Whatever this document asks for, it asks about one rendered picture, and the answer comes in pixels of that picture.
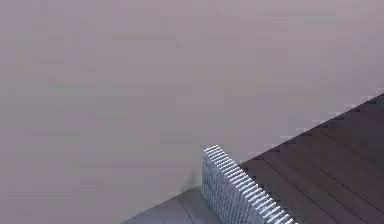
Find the white ribbed radiator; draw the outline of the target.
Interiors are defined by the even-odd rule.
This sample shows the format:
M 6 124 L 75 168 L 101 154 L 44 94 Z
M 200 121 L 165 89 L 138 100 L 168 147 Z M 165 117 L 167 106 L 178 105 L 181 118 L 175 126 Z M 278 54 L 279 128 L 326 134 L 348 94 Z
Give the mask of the white ribbed radiator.
M 219 145 L 203 150 L 201 191 L 223 224 L 298 224 Z

